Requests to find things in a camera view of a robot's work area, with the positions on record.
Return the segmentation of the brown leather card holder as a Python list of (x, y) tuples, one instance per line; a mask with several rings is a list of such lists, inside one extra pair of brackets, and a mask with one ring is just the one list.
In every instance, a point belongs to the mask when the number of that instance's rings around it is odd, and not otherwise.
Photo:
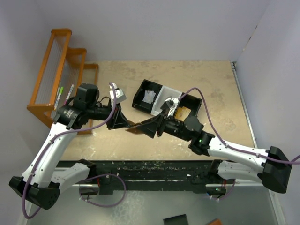
[(132, 127), (127, 128), (126, 131), (130, 132), (134, 135), (142, 135), (142, 134), (144, 134), (144, 132), (140, 130), (140, 128), (139, 128), (140, 126), (141, 126), (141, 124), (135, 124)]

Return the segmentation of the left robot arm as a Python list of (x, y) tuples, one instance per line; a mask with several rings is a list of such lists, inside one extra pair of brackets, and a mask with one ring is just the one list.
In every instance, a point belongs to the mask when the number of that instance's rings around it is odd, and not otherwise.
[(76, 95), (58, 108), (50, 132), (33, 162), (23, 174), (14, 176), (9, 186), (26, 201), (44, 209), (50, 209), (60, 194), (73, 184), (84, 181), (91, 184), (97, 177), (97, 166), (85, 159), (72, 167), (56, 173), (55, 168), (75, 136), (89, 120), (100, 120), (108, 129), (128, 128), (130, 122), (121, 112), (120, 103), (126, 95), (116, 84), (110, 84), (110, 102), (101, 105), (99, 90), (93, 84), (81, 84)]

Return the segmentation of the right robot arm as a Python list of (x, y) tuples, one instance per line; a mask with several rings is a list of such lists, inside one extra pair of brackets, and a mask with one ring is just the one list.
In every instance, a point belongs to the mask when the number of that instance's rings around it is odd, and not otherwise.
[(136, 131), (150, 138), (167, 133), (189, 142), (188, 147), (197, 155), (222, 158), (208, 173), (213, 183), (223, 179), (251, 180), (274, 192), (286, 193), (292, 165), (280, 148), (243, 146), (224, 141), (203, 128), (196, 116), (187, 116), (181, 121), (162, 113), (134, 125)]

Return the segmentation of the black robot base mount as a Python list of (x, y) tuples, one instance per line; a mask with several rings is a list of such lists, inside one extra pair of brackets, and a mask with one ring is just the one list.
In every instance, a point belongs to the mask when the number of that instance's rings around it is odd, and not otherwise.
[(80, 181), (83, 187), (98, 188), (100, 194), (127, 191), (189, 191), (195, 194), (224, 195), (233, 180), (221, 178), (221, 160), (183, 161), (93, 161), (92, 177)]

